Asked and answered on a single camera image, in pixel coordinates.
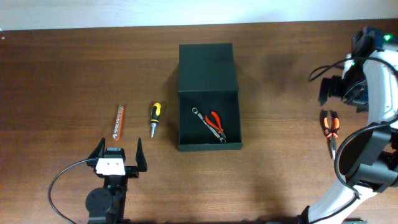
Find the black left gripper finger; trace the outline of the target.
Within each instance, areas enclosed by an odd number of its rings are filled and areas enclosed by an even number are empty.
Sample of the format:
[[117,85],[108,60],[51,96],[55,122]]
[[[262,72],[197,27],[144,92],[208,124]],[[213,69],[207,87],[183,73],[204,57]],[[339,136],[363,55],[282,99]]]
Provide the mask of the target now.
[[103,157],[104,150],[105,150],[105,138],[101,138],[99,144],[93,150],[93,152],[88,156],[88,159],[96,159],[99,157]]
[[136,162],[139,172],[147,172],[147,161],[144,155],[141,138],[139,138],[137,142]]

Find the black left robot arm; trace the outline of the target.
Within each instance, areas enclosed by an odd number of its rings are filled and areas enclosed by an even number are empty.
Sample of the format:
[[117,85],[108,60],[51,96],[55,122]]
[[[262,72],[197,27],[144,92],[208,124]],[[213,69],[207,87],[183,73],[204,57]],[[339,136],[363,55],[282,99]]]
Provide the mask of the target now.
[[121,147],[105,147],[105,139],[101,139],[94,151],[89,155],[87,166],[104,180],[103,186],[92,190],[85,200],[89,212],[89,223],[122,224],[131,223],[124,218],[124,209],[129,179],[139,178],[141,172],[147,171],[147,162],[142,149],[142,141],[138,139],[135,166],[125,165],[126,155]]

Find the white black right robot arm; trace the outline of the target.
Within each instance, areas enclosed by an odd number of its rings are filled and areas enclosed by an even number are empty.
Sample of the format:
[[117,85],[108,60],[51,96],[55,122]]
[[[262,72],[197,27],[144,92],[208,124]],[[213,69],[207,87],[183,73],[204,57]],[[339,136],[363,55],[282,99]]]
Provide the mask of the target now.
[[345,59],[314,69],[308,81],[332,68],[343,73],[322,79],[320,104],[337,97],[357,112],[366,112],[368,123],[337,146],[338,114],[320,112],[337,180],[295,223],[349,223],[348,216],[364,201],[397,187],[397,36],[364,27],[353,36]]

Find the silver double ring wrench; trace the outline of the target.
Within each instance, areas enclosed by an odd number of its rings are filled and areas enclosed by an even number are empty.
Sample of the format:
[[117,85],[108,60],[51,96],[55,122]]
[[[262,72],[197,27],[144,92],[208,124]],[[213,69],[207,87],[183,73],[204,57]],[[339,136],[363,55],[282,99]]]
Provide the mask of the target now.
[[221,143],[226,143],[226,135],[224,133],[224,129],[221,126],[220,117],[215,111],[211,112],[211,115],[213,116],[215,122],[212,122],[207,115],[203,116],[196,107],[192,108],[192,112],[202,120],[205,126],[208,127],[208,129],[215,135],[215,137],[220,140]]

